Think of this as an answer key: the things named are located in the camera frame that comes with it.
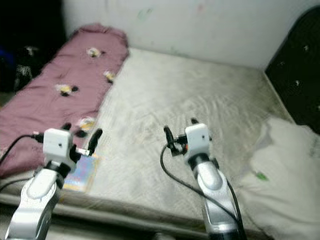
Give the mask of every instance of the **bed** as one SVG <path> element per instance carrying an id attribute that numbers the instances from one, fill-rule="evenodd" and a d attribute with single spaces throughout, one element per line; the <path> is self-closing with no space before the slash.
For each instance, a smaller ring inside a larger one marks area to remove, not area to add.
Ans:
<path id="1" fill-rule="evenodd" d="M 86 193 L 64 191 L 54 212 L 206 239 L 202 199 L 161 170 L 163 126 L 178 135 L 192 117 L 207 124 L 210 151 L 237 191 L 261 125 L 270 116 L 290 119 L 261 71 L 130 48 L 99 109 L 95 128 L 102 128 L 103 135 L 96 153 L 103 159 L 92 186 Z M 196 184 L 181 158 L 167 152 L 164 161 L 176 176 Z M 6 188 L 0 202 L 17 205 L 21 186 Z M 242 215 L 248 236 L 266 239 L 245 211 Z"/>

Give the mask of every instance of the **white wall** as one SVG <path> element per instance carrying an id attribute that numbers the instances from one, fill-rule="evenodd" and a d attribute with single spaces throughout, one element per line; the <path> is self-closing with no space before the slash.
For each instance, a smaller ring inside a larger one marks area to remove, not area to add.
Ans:
<path id="1" fill-rule="evenodd" d="M 132 47 L 264 69 L 320 0 L 64 0 L 67 33 L 100 22 Z"/>

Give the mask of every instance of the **white cloth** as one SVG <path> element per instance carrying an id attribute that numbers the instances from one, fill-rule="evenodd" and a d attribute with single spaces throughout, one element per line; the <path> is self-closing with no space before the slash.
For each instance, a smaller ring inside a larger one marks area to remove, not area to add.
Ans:
<path id="1" fill-rule="evenodd" d="M 254 223 L 276 240 L 320 239 L 320 136 L 269 119 L 250 168 L 239 192 Z"/>

